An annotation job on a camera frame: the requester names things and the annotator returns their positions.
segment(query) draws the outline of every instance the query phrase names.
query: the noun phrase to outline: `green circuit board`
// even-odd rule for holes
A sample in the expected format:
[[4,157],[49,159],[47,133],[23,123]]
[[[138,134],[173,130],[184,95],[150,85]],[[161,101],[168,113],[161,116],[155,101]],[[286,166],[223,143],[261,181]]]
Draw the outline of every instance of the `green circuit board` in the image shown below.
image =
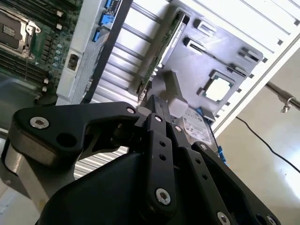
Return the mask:
[[0,26],[6,30],[0,31],[0,72],[55,93],[82,4],[83,0],[2,0]]
[[159,46],[155,57],[153,58],[149,69],[140,84],[138,89],[139,102],[143,101],[145,95],[148,91],[148,85],[151,81],[151,78],[155,75],[156,70],[159,70],[164,65],[160,65],[160,63],[164,60],[168,51],[171,51],[171,45],[173,45],[174,41],[176,41],[175,37],[182,32],[180,25],[182,24],[183,29],[185,28],[185,24],[183,20],[185,18],[185,14],[181,11],[177,13],[175,16],[169,30],[165,34],[161,45]]

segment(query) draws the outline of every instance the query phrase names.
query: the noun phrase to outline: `hole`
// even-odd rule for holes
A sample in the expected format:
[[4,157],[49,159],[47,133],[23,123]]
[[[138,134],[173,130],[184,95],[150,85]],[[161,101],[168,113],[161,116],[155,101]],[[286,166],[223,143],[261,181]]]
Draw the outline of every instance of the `hole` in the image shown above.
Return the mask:
[[261,215],[257,214],[256,218],[260,222],[261,225],[267,225],[267,221],[265,221],[265,219]]
[[44,124],[45,124],[45,122],[44,122],[44,121],[42,121],[42,120],[36,120],[36,124],[38,124],[38,125],[44,125]]
[[225,218],[225,216],[221,216],[221,219],[223,220],[224,223],[227,223],[227,219]]
[[279,40],[279,41],[277,42],[278,45],[282,45],[282,43],[283,43],[282,40]]
[[205,174],[202,174],[203,179],[207,180],[208,177]]
[[65,148],[74,147],[77,144],[76,138],[71,134],[62,133],[56,137],[56,141],[59,145]]
[[165,147],[165,143],[164,142],[159,142],[159,144],[163,147]]
[[294,22],[294,24],[295,24],[296,26],[298,26],[298,25],[300,24],[300,21],[299,21],[299,20],[296,20],[296,21]]
[[67,67],[75,71],[77,68],[78,61],[79,61],[79,57],[77,55],[71,54]]
[[166,161],[166,160],[167,160],[167,158],[166,158],[164,155],[162,155],[162,154],[160,154],[159,157],[160,157],[160,159],[163,160],[163,161]]
[[166,200],[168,198],[168,196],[164,192],[160,193],[160,197],[164,200]]

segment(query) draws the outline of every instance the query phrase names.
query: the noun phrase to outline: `metal rail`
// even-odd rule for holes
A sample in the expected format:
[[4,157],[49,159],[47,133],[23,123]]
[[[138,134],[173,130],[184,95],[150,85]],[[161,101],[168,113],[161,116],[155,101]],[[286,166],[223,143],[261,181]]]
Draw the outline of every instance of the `metal rail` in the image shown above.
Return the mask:
[[281,113],[286,113],[287,111],[289,111],[291,106],[294,106],[300,111],[300,102],[296,99],[295,96],[285,90],[282,90],[280,87],[271,82],[268,82],[266,84],[266,87],[273,93],[278,95],[279,100],[285,104],[284,108],[281,110]]

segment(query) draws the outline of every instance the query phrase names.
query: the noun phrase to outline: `motherboard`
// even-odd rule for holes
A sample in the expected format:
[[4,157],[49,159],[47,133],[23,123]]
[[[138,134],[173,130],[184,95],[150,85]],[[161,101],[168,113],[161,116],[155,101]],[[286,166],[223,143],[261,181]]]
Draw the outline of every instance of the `motherboard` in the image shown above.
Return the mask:
[[0,73],[55,95],[83,0],[1,0]]

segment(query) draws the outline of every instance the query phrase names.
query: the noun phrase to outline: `sticker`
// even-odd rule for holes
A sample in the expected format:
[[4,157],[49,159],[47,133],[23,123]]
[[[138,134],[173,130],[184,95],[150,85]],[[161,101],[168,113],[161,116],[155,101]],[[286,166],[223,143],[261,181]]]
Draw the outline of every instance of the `sticker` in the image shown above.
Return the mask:
[[190,108],[187,109],[183,116],[183,123],[186,133],[192,138],[204,142],[207,145],[212,144],[206,124],[203,118],[195,110]]

